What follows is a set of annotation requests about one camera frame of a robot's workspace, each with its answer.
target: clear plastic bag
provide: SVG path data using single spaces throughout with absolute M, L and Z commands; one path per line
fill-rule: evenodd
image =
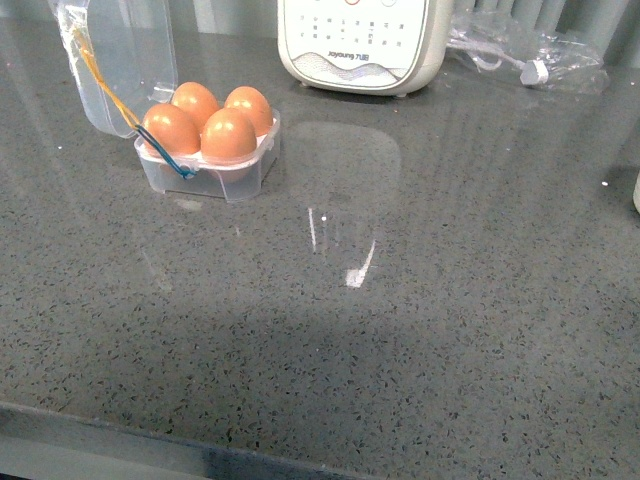
M 482 75 L 540 90 L 599 94 L 608 86 L 602 56 L 577 38 L 523 28 L 508 14 L 454 14 L 448 55 Z

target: plastic egg container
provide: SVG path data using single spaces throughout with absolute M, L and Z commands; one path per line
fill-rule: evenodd
M 193 155 L 173 157 L 183 168 L 196 172 L 194 177 L 184 179 L 178 175 L 161 157 L 154 155 L 138 138 L 135 147 L 140 162 L 156 192 L 183 192 L 210 197 L 224 197 L 228 202 L 246 200 L 260 193 L 262 180 L 271 165 L 280 155 L 280 114 L 273 111 L 273 127 L 268 134 L 258 137 L 258 148 L 244 157 L 231 159 L 234 165 L 219 166 L 228 162 L 225 158 L 216 161 L 207 158 L 205 162 L 200 152 Z
M 52 7 L 87 118 L 104 133 L 135 136 L 84 64 L 74 35 L 81 31 L 88 36 L 105 82 L 142 119 L 153 105 L 168 103 L 178 85 L 167 1 L 56 0 Z M 254 152 L 220 162 L 233 166 L 218 166 L 215 158 L 204 162 L 200 153 L 174 157 L 178 165 L 196 172 L 188 179 L 138 138 L 135 149 L 149 185 L 157 192 L 224 197 L 228 202 L 257 195 L 280 154 L 281 120 L 275 109 L 272 112 L 274 124 L 257 139 Z

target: egg carton lid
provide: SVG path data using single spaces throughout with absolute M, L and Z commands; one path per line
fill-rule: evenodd
M 91 43 L 106 84 L 140 119 L 171 100 L 178 85 L 166 0 L 49 0 L 85 114 L 100 131 L 135 132 L 85 64 L 77 33 Z

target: egg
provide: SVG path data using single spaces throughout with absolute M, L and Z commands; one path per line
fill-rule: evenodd
M 186 82 L 173 94 L 171 104 L 186 112 L 199 132 L 202 132 L 207 120 L 220 110 L 218 100 L 207 87 L 196 82 Z
M 262 93 L 253 87 L 236 88 L 229 94 L 224 106 L 245 112 L 251 119 L 258 137 L 269 133 L 273 126 L 273 113 L 269 102 Z
M 169 155 L 191 155 L 200 150 L 200 133 L 191 117 L 175 105 L 159 103 L 151 107 L 142 126 L 160 143 Z M 147 142 L 149 152 L 160 154 Z
M 218 110 L 202 131 L 202 158 L 208 163 L 234 165 L 238 163 L 237 157 L 250 154 L 257 146 L 251 120 L 237 108 Z

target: cable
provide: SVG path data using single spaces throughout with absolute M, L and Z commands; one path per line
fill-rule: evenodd
M 507 55 L 504 50 L 496 45 L 466 39 L 464 34 L 456 29 L 452 30 L 452 36 L 453 38 L 447 42 L 447 47 L 467 53 L 479 70 L 492 72 L 500 68 L 504 61 L 507 61 L 522 71 L 520 81 L 523 85 L 541 85 L 549 80 L 549 71 L 542 60 L 529 60 L 527 62 L 517 60 Z M 478 55 L 483 53 L 493 55 L 498 60 L 495 63 L 487 62 Z

